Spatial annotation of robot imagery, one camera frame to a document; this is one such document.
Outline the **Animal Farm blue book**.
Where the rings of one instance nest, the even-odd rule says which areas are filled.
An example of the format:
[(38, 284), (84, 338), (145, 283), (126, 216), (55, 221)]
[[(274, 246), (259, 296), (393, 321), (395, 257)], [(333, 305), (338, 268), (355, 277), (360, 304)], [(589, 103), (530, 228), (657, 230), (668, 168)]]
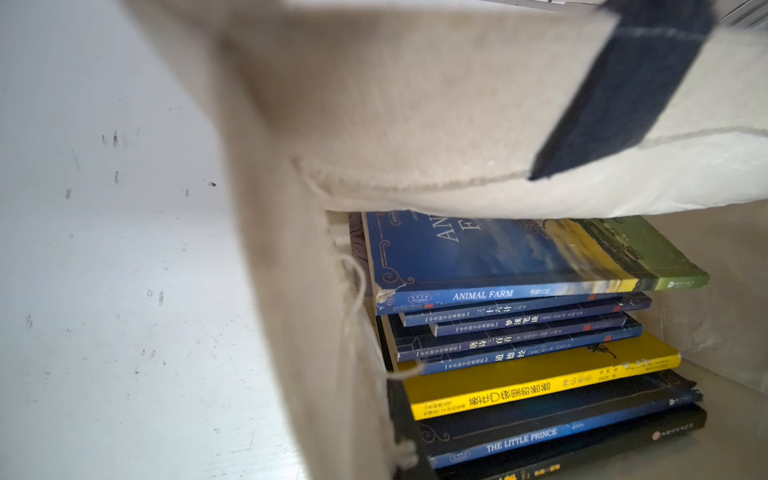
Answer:
[(709, 275), (640, 216), (454, 218), (366, 212), (376, 310), (701, 288)]

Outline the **cream canvas tote bag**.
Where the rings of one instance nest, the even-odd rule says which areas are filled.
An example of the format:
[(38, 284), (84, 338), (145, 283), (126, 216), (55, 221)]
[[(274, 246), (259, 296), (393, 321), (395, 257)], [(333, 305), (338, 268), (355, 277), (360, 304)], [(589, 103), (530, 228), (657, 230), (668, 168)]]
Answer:
[(128, 1), (217, 126), (274, 371), (313, 479), (389, 479), (395, 432), (334, 212), (646, 214), (712, 283), (652, 310), (708, 427), (599, 479), (767, 475), (767, 31), (711, 1)]

